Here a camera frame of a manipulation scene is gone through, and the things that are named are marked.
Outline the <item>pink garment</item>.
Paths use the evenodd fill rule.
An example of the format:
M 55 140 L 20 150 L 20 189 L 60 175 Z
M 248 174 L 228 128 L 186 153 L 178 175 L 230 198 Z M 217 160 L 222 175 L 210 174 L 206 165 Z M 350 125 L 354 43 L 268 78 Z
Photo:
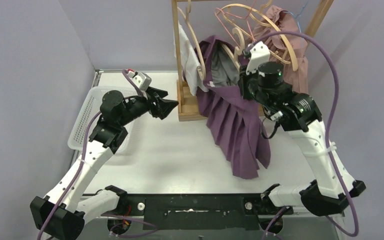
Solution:
M 290 31 L 300 33 L 300 27 L 294 17 L 285 9 L 272 5 L 268 8 L 265 16 L 269 18 L 281 31 Z M 274 35 L 264 40 L 264 44 L 274 53 L 270 56 L 270 61 L 281 63 L 284 66 L 283 79 L 286 83 L 292 85 L 292 90 L 297 93 L 309 92 L 308 88 L 308 59 L 305 51 L 308 43 L 305 39 L 286 34 L 294 56 L 297 61 L 297 69 L 292 65 L 292 56 L 281 35 Z

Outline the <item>white skirt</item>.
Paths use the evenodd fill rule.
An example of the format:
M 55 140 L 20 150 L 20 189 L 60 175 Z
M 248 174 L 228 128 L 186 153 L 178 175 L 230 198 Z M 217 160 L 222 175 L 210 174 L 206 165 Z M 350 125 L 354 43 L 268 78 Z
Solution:
M 180 23 L 178 23 L 178 29 L 181 66 L 183 75 L 189 86 L 189 91 L 193 96 L 196 95 L 197 90 L 208 92 L 209 90 L 204 86 L 198 74 L 198 67 L 200 67 L 201 64 L 193 45 Z

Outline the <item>purple garment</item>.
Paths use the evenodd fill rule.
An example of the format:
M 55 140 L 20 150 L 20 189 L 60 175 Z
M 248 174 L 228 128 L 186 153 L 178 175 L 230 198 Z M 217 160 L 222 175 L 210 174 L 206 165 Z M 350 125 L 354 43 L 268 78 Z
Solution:
M 260 167 L 271 161 L 270 143 L 259 114 L 259 105 L 243 99 L 238 86 L 239 70 L 224 49 L 233 46 L 220 36 L 199 42 L 205 66 L 203 87 L 196 91 L 199 113 L 207 118 L 214 143 L 230 163 L 232 174 L 242 179 L 258 178 Z

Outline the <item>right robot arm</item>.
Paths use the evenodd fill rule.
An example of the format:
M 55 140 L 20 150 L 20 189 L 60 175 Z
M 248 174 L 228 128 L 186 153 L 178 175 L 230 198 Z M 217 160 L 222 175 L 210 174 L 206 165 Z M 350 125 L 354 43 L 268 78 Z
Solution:
M 264 115 L 299 146 L 315 179 L 308 185 L 273 184 L 261 196 L 261 207 L 269 213 L 304 207 L 315 216 L 329 216 L 353 207 L 352 199 L 366 185 L 354 179 L 343 166 L 336 147 L 329 140 L 329 123 L 324 123 L 314 99 L 293 91 L 284 81 L 284 67 L 273 61 L 262 63 L 255 73 L 240 73 L 236 93 L 223 97 L 219 87 L 197 94 L 199 113 L 209 124 L 222 124 L 220 116 L 233 111 L 241 116 L 257 114 L 261 105 Z

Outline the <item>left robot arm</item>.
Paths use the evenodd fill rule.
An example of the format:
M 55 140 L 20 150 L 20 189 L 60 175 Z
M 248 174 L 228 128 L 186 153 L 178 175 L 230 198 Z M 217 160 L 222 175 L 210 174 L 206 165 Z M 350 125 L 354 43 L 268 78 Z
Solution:
M 113 157 L 128 136 L 126 125 L 149 113 L 165 119 L 178 101 L 167 99 L 165 90 L 149 87 L 142 95 L 125 97 L 118 90 L 110 90 L 83 136 L 80 159 L 44 197 L 36 196 L 30 210 L 37 239 L 47 234 L 49 239 L 75 240 L 85 225 L 103 214 L 123 213 L 128 207 L 127 192 L 113 185 L 82 200 L 82 196 L 102 166 Z

